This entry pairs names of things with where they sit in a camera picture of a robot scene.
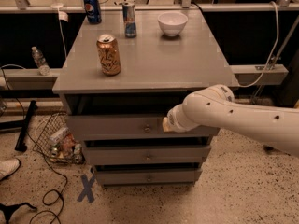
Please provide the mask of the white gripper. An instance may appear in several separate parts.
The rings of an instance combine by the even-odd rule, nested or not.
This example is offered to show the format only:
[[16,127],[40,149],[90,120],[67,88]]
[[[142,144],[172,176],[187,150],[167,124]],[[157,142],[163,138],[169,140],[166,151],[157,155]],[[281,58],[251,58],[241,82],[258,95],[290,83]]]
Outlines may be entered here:
[[198,127],[198,124],[187,117],[183,105],[176,105],[163,118],[162,126],[164,132],[185,133]]

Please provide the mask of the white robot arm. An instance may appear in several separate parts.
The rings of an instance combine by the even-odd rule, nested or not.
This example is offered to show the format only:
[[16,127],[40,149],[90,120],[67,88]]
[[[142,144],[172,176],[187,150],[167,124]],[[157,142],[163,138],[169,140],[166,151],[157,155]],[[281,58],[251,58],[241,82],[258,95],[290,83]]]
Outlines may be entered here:
[[299,157],[299,110],[234,101],[225,85],[195,91],[163,119],[166,132],[186,133],[199,126],[223,128]]

